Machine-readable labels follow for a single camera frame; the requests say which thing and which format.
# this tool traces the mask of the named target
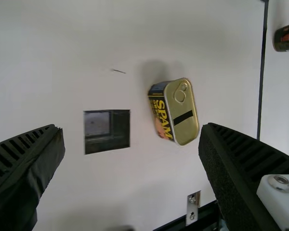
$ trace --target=can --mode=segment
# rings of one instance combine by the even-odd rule
[[[186,145],[199,133],[194,94],[187,78],[154,84],[148,97],[161,138]]]
[[[289,51],[289,25],[275,32],[273,46],[279,52]]]

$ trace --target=gold metal lid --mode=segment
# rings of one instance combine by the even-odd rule
[[[164,89],[174,140],[179,145],[186,145],[199,133],[193,89],[187,78],[170,82]]]

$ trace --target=ridged rubber pad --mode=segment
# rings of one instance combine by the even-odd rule
[[[199,157],[230,231],[280,231],[256,195],[262,176],[289,174],[289,156],[252,137],[209,123]]]
[[[0,231],[30,231],[64,157],[62,129],[47,125],[0,143]]]

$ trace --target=metal bracket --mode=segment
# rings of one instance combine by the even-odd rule
[[[200,206],[200,191],[187,196],[186,226],[198,220]]]

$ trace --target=white plastic part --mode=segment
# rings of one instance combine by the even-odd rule
[[[271,186],[268,179],[272,175],[262,177],[257,195],[282,231],[289,229],[289,192],[282,192]],[[289,175],[280,175],[289,181]]]

